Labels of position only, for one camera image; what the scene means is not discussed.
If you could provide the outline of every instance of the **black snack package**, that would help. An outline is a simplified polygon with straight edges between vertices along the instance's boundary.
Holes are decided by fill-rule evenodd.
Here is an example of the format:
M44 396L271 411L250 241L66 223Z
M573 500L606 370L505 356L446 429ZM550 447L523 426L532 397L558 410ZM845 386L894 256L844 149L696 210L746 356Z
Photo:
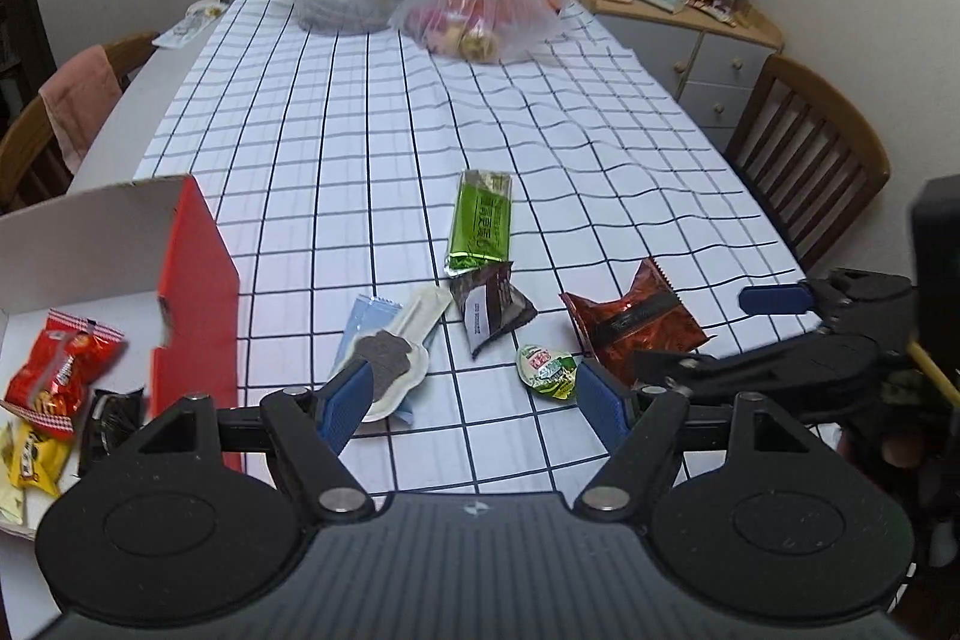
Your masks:
M536 317L536 307L510 285L512 262L487 263L450 278L450 293L464 316L470 355Z
M80 439L77 475L83 477L97 461L123 445L143 424L143 413L143 389L133 393L94 389Z

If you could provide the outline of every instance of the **metal screw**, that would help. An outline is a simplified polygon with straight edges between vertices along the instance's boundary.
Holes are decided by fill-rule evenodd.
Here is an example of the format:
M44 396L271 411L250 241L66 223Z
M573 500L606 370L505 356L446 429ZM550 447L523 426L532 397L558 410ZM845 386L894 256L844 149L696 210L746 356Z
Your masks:
M630 494L615 485L594 485L584 491L582 499L586 506L594 510L610 512L624 509L630 503Z
M328 488L320 494L320 505L332 512L353 512L366 501L367 495L356 488Z

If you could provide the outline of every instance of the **dark brown snack package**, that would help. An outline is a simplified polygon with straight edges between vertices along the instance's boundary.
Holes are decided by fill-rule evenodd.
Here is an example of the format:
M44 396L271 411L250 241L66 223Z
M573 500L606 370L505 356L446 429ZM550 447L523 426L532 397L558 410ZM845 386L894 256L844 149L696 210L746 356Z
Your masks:
M510 285L512 262L487 263L450 279L450 293L464 316L470 355L503 333L536 317L536 307Z
M77 475L83 477L97 461L123 445L143 425L145 408L143 389L133 393L95 389L80 438Z
M652 258L640 262L630 290L614 302L568 292L560 299L587 349L625 386L634 384L629 359L635 350L688 352L709 339Z

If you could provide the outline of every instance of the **cardboard box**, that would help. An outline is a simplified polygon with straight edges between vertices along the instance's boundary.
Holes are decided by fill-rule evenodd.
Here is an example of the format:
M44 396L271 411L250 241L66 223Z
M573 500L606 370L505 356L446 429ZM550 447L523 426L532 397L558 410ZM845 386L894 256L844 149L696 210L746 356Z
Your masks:
M237 406L239 277L193 177L123 183L0 218L0 387L23 365L56 308L121 330L127 346L93 387L141 387L147 418L184 394ZM75 416L83 425L86 410ZM16 418L0 408L0 426ZM79 436L59 486L77 482ZM225 461L239 468L239 456ZM32 537L53 499L28 488Z

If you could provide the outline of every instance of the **cabinet drawer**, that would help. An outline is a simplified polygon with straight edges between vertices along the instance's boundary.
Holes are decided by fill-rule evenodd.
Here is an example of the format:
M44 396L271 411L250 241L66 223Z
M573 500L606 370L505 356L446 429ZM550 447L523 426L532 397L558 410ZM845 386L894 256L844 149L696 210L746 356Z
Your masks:
M750 93L747 88L688 82L680 106L701 128L736 128Z
M637 54L643 68L674 97L680 80L690 67L699 31L678 25L649 23L618 15L597 15L613 38Z
M710 144L717 148L720 152L723 152L727 149L727 145L730 144L731 137L733 136L733 131L736 131L735 128L705 128L704 136L710 140Z
M694 82L752 88L757 84L763 63L773 53L773 49L762 47L761 44L707 33L690 70L690 79Z

